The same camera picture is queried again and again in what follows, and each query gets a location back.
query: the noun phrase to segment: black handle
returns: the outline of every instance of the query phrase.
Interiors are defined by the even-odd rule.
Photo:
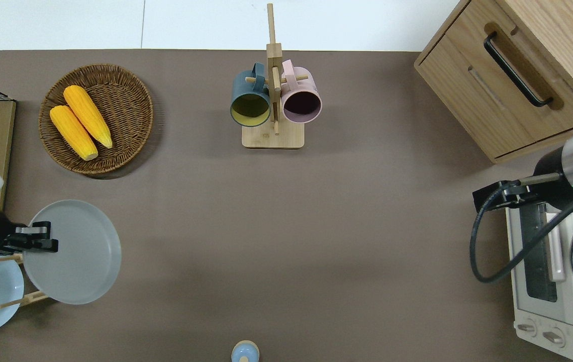
[[[494,59],[496,64],[501,67],[505,75],[510,78],[510,80],[514,83],[514,85],[516,85],[523,96],[528,99],[531,105],[535,107],[543,107],[548,105],[548,103],[551,103],[553,101],[552,97],[546,99],[545,101],[539,100],[537,96],[535,96],[535,94],[528,88],[528,85],[526,85],[525,82],[523,82],[523,80],[519,77],[517,72],[512,69],[512,67],[508,64],[508,62],[505,61],[505,59],[503,59],[503,56],[496,50],[496,48],[494,48],[494,45],[492,45],[492,39],[494,39],[495,36],[496,32],[489,34],[489,36],[486,38],[486,41],[484,41],[484,48],[487,50],[492,59]]]

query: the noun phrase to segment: yellow corn cob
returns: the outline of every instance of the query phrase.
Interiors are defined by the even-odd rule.
[[[79,122],[68,106],[55,106],[50,110],[50,119],[70,147],[86,161],[98,156],[97,147],[87,135],[85,128]]]
[[[87,132],[103,146],[112,148],[110,130],[85,89],[78,85],[69,85],[63,91],[63,97]]]

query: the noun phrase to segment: green mug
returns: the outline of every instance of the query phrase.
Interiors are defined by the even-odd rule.
[[[247,77],[255,78],[248,82]],[[271,113],[268,85],[264,82],[264,64],[256,62],[252,70],[245,70],[233,80],[231,117],[245,127],[263,124]]]

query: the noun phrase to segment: round woven basket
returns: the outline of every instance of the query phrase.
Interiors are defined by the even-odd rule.
[[[112,148],[97,145],[99,155],[82,160],[57,131],[50,110],[65,105],[63,90],[68,85],[84,87],[101,112]],[[50,156],[62,167],[82,174],[110,172],[130,162],[148,140],[153,128],[153,101],[144,83],[133,73],[113,64],[82,66],[61,78],[43,99],[39,112],[39,135]]]

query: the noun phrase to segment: wooden drawer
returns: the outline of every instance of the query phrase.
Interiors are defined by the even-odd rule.
[[[459,3],[415,63],[493,162],[560,142],[573,133],[573,77],[532,33],[534,25],[511,18],[500,3]],[[489,37],[491,47],[527,91],[521,92],[500,67],[503,61],[493,59],[484,47]],[[535,106],[526,93],[552,101]]]

